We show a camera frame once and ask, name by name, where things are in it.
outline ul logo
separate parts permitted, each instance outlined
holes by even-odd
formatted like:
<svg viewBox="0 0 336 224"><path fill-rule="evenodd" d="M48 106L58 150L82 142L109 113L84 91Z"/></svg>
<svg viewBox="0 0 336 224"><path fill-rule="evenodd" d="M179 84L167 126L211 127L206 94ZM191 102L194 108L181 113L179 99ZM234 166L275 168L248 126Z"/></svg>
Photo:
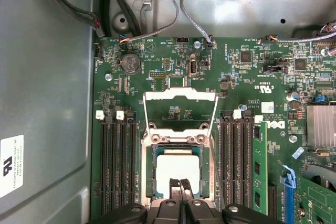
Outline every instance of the ul logo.
<svg viewBox="0 0 336 224"><path fill-rule="evenodd" d="M10 170L12 170L12 157L9 157L8 159L5 160L4 162L4 177L9 173Z"/></svg>

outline gray metal panel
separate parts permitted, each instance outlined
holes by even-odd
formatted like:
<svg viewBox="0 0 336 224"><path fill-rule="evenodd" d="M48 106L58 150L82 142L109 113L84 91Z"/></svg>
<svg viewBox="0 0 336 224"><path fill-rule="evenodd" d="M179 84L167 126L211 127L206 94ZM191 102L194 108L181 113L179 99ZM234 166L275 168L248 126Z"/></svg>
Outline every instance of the gray metal panel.
<svg viewBox="0 0 336 224"><path fill-rule="evenodd" d="M336 146L336 106L307 106L307 137L315 147Z"/></svg>
<svg viewBox="0 0 336 224"><path fill-rule="evenodd" d="M49 0L0 0L0 17L0 139L24 135L23 186L0 198L0 222L86 222L92 32Z"/></svg>
<svg viewBox="0 0 336 224"><path fill-rule="evenodd" d="M139 18L142 1L127 1ZM110 6L112 18L120 9L115 0L111 0ZM321 29L336 16L336 0L185 0L185 8L208 34L215 37L311 36L310 29ZM152 11L146 12L149 31L153 27L167 25L174 19L175 13L169 0L153 0ZM180 13L177 23L158 36L201 34Z"/></svg>

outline aluminum heatsink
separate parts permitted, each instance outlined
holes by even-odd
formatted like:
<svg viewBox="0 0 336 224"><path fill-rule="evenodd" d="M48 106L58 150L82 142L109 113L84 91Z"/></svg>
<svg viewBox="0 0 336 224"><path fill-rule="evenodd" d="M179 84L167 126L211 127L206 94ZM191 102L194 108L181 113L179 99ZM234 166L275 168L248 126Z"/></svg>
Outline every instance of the aluminum heatsink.
<svg viewBox="0 0 336 224"><path fill-rule="evenodd" d="M336 146L336 106L307 106L308 145Z"/></svg>

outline orange wire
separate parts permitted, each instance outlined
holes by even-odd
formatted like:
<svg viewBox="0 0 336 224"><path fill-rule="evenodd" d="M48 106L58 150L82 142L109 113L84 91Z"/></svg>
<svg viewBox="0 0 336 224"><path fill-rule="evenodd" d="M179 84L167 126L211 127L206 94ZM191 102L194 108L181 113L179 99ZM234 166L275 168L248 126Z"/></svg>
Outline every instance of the orange wire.
<svg viewBox="0 0 336 224"><path fill-rule="evenodd" d="M129 38L126 38L126 39L123 39L123 40L119 41L119 43L123 43L123 42L129 41L129 40L130 40Z"/></svg>
<svg viewBox="0 0 336 224"><path fill-rule="evenodd" d="M270 36L272 40L275 40L275 41L278 41L277 38L273 37L273 36Z"/></svg>

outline motherboard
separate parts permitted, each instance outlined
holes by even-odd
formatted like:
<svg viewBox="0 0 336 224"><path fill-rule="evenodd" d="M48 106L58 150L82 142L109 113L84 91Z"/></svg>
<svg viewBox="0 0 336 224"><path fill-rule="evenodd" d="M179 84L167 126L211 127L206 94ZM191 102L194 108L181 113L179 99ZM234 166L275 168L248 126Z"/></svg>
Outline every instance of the motherboard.
<svg viewBox="0 0 336 224"><path fill-rule="evenodd" d="M171 197L336 222L336 42L147 38L96 45L91 219Z"/></svg>

